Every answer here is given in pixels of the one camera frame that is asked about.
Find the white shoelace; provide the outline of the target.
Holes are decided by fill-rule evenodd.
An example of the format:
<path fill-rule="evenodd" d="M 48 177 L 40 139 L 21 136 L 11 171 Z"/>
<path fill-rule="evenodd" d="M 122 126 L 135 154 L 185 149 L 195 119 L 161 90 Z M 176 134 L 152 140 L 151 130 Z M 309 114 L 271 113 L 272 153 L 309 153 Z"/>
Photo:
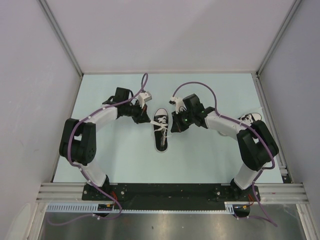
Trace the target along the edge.
<path fill-rule="evenodd" d="M 161 117 L 157 120 L 152 120 L 150 123 L 153 125 L 155 142 L 164 147 L 168 138 L 169 130 L 167 120 L 164 117 Z"/>

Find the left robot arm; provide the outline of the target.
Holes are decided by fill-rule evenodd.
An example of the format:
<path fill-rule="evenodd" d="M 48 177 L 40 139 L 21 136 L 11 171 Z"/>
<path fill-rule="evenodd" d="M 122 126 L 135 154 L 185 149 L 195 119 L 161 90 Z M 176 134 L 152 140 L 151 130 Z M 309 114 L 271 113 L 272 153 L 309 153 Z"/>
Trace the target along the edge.
<path fill-rule="evenodd" d="M 59 154 L 81 171 L 94 187 L 93 194 L 98 199 L 105 200 L 111 193 L 109 177 L 95 160 L 98 130 L 123 116 L 131 117 L 136 124 L 149 123 L 146 102 L 151 99 L 152 95 L 147 91 L 133 95 L 131 90 L 117 87 L 115 95 L 83 120 L 69 118 L 65 121 Z"/>

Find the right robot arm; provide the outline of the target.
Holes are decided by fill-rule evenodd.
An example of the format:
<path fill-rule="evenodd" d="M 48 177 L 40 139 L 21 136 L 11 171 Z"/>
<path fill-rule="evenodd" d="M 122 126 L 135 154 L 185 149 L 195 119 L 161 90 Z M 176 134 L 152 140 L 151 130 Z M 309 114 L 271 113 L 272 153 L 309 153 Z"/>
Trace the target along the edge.
<path fill-rule="evenodd" d="M 262 120 L 250 123 L 223 115 L 215 107 L 204 107 L 196 94 L 185 98 L 172 96 L 169 102 L 175 106 L 171 114 L 172 133 L 181 133 L 196 125 L 237 141 L 243 164 L 230 182 L 230 194 L 235 200 L 242 201 L 248 196 L 252 184 L 264 170 L 275 168 L 274 157 L 279 148 Z"/>

